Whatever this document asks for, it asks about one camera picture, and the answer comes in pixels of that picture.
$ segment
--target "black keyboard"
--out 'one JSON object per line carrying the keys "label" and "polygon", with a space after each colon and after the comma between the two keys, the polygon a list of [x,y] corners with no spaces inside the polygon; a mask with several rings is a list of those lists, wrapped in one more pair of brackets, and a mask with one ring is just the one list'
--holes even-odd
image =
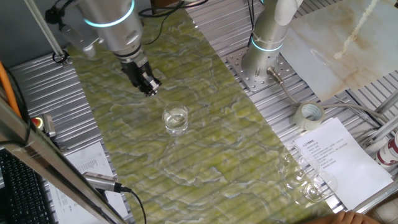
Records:
{"label": "black keyboard", "polygon": [[6,188],[7,223],[51,223],[41,177],[5,149],[0,150],[0,168]]}

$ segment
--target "clear tape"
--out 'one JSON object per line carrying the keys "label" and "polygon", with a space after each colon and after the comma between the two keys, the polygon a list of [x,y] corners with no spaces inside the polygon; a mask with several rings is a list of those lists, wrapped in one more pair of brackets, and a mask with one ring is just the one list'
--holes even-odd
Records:
{"label": "clear tape", "polygon": [[315,102],[302,103],[293,116],[293,122],[304,130],[314,130],[325,119],[325,110]]}

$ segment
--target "marble board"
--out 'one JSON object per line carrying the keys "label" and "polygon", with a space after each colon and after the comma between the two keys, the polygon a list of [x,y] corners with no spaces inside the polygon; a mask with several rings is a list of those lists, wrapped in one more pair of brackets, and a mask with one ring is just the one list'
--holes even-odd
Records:
{"label": "marble board", "polygon": [[[144,20],[143,43],[162,19]],[[144,48],[163,83],[149,98],[103,46],[93,58],[68,50],[118,178],[140,196],[148,223],[295,223],[332,212],[308,201],[302,187],[287,187],[296,163],[281,162],[279,138],[184,10]],[[178,138],[162,121],[173,101],[189,110],[188,132]],[[127,199],[143,223],[136,200]]]}
{"label": "marble board", "polygon": [[322,101],[358,90],[398,69],[395,3],[344,0],[294,19],[281,53]]}

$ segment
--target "metal bracket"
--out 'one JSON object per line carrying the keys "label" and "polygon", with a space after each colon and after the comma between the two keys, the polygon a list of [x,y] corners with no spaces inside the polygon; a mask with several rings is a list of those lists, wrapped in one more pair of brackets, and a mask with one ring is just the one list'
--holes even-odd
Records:
{"label": "metal bracket", "polygon": [[[272,78],[271,76],[264,79],[261,77],[256,77],[256,74],[248,75],[244,73],[241,66],[241,61],[242,56],[246,53],[247,50],[248,48],[245,47],[226,56],[227,62],[231,64],[232,69],[236,72],[236,74],[238,74],[242,78],[243,83],[250,91],[253,92],[262,90],[265,87],[274,84],[274,78]],[[280,76],[281,79],[286,77],[287,75],[295,73],[292,67],[286,62],[281,54],[279,54],[278,63],[280,70],[276,74]]]}

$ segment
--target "table surface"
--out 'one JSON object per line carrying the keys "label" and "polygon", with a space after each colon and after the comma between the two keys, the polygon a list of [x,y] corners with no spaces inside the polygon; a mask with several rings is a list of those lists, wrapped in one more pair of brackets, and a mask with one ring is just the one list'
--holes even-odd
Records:
{"label": "table surface", "polygon": [[[144,22],[143,43],[158,34],[161,19]],[[143,200],[151,223],[291,223],[331,213],[325,202],[314,205],[299,188],[285,187],[294,166],[280,162],[282,143],[185,11],[144,48],[163,83],[150,98],[103,46],[94,58],[69,51],[118,177]],[[189,109],[188,132],[178,138],[162,121],[173,101]]]}

